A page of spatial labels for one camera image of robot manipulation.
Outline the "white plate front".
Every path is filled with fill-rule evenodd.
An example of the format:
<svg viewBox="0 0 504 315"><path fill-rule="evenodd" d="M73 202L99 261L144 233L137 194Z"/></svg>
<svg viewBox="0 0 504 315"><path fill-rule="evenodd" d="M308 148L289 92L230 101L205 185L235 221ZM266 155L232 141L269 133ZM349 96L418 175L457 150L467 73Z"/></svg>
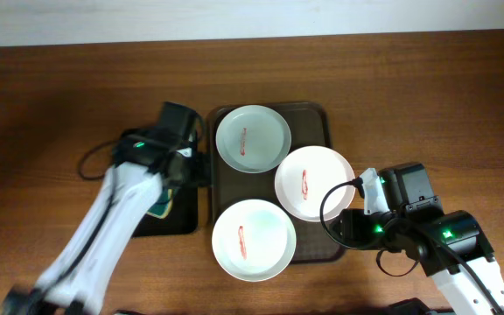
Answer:
<svg viewBox="0 0 504 315"><path fill-rule="evenodd" d="M262 199L245 199L228 207L213 226L217 263L232 277L261 282L276 277L291 263L297 235L290 217Z"/></svg>

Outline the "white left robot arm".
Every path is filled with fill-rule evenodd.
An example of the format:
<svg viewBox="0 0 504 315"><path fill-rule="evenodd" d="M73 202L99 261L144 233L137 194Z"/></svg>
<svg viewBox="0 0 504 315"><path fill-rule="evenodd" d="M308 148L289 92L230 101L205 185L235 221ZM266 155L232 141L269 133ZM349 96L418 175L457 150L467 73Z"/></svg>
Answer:
<svg viewBox="0 0 504 315"><path fill-rule="evenodd" d="M112 144L109 168L87 215L29 292L11 289L3 314L98 314L116 265L147 214L168 218L175 200L202 186L196 129L129 129Z"/></svg>

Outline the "brown serving tray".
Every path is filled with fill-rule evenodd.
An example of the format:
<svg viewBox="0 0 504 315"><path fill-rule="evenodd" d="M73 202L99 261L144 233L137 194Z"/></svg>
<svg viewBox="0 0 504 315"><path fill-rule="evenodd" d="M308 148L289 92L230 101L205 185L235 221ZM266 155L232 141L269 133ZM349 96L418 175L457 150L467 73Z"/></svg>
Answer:
<svg viewBox="0 0 504 315"><path fill-rule="evenodd" d="M292 138L290 148L293 151L308 145L333 147L327 114L321 105L313 101L292 101L269 103L267 106L288 123ZM278 203L274 169L262 173L237 171L222 160L216 148L216 131L222 119L236 108L235 105L215 108L206 119L212 181L210 209L214 220L238 201L260 199ZM293 264L333 263L346 253L344 248L328 237L319 223L294 216L290 219L297 235L296 250L291 260Z"/></svg>

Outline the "white plate pinkish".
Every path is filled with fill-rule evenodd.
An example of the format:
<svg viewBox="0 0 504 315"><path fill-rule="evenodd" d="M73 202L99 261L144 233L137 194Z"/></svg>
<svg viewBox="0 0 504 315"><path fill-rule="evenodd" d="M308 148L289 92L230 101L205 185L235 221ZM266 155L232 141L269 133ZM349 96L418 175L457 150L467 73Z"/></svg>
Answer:
<svg viewBox="0 0 504 315"><path fill-rule="evenodd" d="M323 146L294 150L278 166L275 192L279 203L294 217L309 222L331 220L349 207L355 188L341 183L355 178L351 165L338 152Z"/></svg>

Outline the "green yellow sponge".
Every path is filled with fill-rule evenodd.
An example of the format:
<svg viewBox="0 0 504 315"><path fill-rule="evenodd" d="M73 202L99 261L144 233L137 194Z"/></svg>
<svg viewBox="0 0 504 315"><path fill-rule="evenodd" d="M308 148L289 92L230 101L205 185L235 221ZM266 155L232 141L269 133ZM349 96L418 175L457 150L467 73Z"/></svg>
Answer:
<svg viewBox="0 0 504 315"><path fill-rule="evenodd" d="M146 214L156 219L165 219L172 210L175 192L174 189L164 190Z"/></svg>

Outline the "grey-white plate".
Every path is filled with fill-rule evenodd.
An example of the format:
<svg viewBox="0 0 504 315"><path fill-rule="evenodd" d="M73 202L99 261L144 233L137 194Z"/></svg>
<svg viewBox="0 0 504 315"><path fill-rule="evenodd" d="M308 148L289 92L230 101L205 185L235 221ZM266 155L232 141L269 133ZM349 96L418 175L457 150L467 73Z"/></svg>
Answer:
<svg viewBox="0 0 504 315"><path fill-rule="evenodd" d="M276 168L291 150L291 128L274 109L260 105L235 108L221 119L215 145L222 160L245 173Z"/></svg>

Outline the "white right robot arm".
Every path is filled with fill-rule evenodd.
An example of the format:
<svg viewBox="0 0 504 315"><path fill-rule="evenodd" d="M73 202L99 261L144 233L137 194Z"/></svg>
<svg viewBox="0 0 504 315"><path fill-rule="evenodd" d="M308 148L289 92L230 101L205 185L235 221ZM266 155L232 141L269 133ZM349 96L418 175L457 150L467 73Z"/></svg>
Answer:
<svg viewBox="0 0 504 315"><path fill-rule="evenodd" d="M504 314L500 265L480 224L466 211L404 206L364 214L346 209L321 225L346 249L403 252L432 279L456 314Z"/></svg>

